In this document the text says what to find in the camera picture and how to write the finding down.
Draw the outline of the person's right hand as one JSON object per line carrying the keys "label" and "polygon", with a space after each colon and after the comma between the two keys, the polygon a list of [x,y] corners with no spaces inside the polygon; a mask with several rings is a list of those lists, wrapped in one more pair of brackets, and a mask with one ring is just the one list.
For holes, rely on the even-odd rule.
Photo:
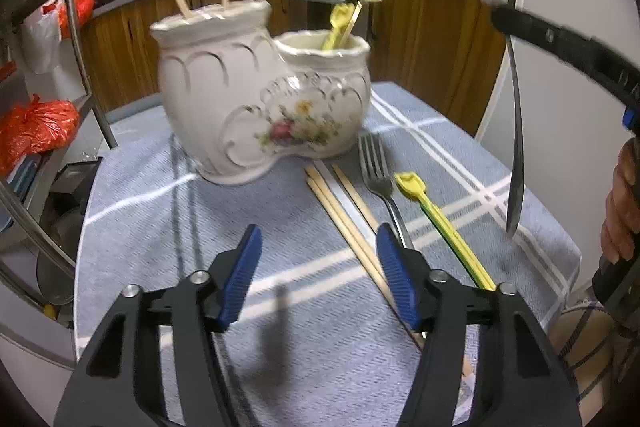
{"label": "person's right hand", "polygon": [[634,236],[640,229],[639,205],[632,191],[637,185],[636,168],[634,139],[631,139],[620,149],[612,190],[605,199],[601,248],[605,259],[613,265],[634,257]]}

